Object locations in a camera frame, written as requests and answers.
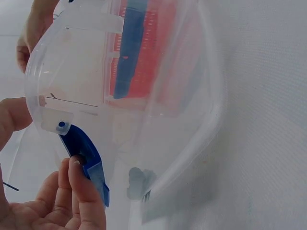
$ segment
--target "plastic tab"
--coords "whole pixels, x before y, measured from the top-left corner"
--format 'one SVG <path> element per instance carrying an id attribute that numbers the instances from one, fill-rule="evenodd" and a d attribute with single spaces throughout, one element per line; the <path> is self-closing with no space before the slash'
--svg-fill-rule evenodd
<path id="1" fill-rule="evenodd" d="M 65 127 L 65 122 L 60 122 L 58 128 Z M 70 157 L 81 155 L 85 160 L 83 172 L 90 179 L 106 207 L 110 204 L 110 190 L 106 185 L 101 157 L 89 137 L 77 126 L 71 125 L 66 135 L 59 135 Z"/>

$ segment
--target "plastic storage box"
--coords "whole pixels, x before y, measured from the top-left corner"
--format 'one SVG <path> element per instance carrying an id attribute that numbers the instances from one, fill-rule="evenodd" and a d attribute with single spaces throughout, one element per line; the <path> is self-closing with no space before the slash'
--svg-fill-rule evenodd
<path id="1" fill-rule="evenodd" d="M 59 134 L 87 134 L 110 190 L 108 229 L 142 225 L 142 205 L 219 127 L 225 85 L 203 14 L 196 0 L 75 0 L 31 55 L 26 99 L 42 142 L 59 164 Z"/>

